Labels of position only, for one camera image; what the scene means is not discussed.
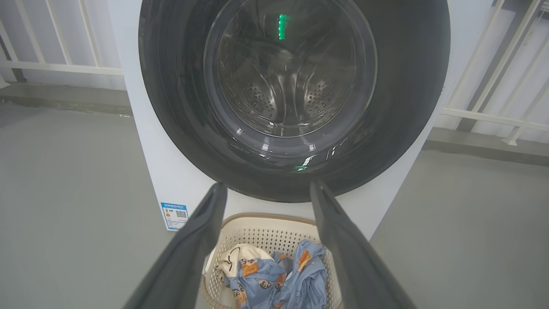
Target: white cloth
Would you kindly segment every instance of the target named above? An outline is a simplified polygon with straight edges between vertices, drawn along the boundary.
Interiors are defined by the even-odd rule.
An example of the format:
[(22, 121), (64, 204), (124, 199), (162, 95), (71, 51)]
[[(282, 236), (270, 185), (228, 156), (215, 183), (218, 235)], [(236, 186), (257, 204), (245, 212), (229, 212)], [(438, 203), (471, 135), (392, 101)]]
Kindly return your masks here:
[(254, 247), (248, 244), (238, 244), (232, 247), (227, 252), (223, 253), (219, 263), (216, 265), (214, 272), (216, 276), (223, 278), (223, 275), (228, 277), (236, 277), (238, 273), (238, 261), (245, 258), (246, 260), (252, 260), (260, 258), (262, 260), (274, 259), (263, 249)]

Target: qr code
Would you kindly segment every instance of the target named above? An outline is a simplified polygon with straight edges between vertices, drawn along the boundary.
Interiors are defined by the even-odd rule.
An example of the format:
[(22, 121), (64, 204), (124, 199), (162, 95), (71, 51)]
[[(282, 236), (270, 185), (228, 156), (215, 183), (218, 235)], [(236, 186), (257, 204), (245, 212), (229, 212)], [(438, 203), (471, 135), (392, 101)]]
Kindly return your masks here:
[(185, 218), (185, 219), (187, 218), (187, 212), (186, 211), (176, 210), (175, 214), (176, 214), (176, 216), (178, 216), (180, 218)]

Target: laundry basket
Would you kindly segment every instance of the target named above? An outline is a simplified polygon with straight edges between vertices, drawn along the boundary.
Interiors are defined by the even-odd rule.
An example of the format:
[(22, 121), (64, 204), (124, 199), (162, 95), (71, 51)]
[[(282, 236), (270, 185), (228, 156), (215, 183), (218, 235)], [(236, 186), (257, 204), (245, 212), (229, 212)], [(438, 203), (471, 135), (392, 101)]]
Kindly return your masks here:
[[(227, 250), (236, 244), (251, 244), (269, 254), (279, 251), (294, 258), (298, 243), (308, 239), (320, 241), (314, 221), (269, 214), (242, 213), (231, 216), (221, 224), (221, 232), (214, 250), (206, 258), (200, 292), (213, 308), (234, 308), (232, 291), (214, 274), (214, 268)], [(322, 258), (326, 267), (328, 309), (342, 307), (341, 291), (335, 273), (332, 254), (326, 250)]]

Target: clothes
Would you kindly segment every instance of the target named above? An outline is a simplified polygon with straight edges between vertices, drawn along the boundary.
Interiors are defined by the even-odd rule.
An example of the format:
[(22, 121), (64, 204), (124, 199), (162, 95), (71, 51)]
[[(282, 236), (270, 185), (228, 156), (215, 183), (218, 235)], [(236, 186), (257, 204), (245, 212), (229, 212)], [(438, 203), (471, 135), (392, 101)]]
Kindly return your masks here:
[(322, 244), (299, 242), (295, 260), (239, 244), (223, 254), (215, 271), (233, 291), (239, 309), (325, 308), (326, 269)]
[(273, 308), (325, 308), (328, 303), (326, 268), (321, 260), (325, 253), (322, 244), (309, 240), (299, 242), (292, 271), (287, 273), (287, 279), (275, 294)]
[(225, 275), (240, 309), (271, 309), (276, 281), (286, 274), (267, 252), (247, 244), (227, 251), (215, 271)]

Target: door glass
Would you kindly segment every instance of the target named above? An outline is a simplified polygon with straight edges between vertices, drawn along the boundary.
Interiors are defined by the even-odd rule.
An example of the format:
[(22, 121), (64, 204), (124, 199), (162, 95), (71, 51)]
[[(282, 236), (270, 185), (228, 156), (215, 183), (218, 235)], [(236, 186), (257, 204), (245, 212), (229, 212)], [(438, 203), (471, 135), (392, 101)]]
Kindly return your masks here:
[(210, 29), (204, 69), (216, 116), (236, 140), (301, 156), (359, 121), (377, 59), (352, 0), (229, 0)]

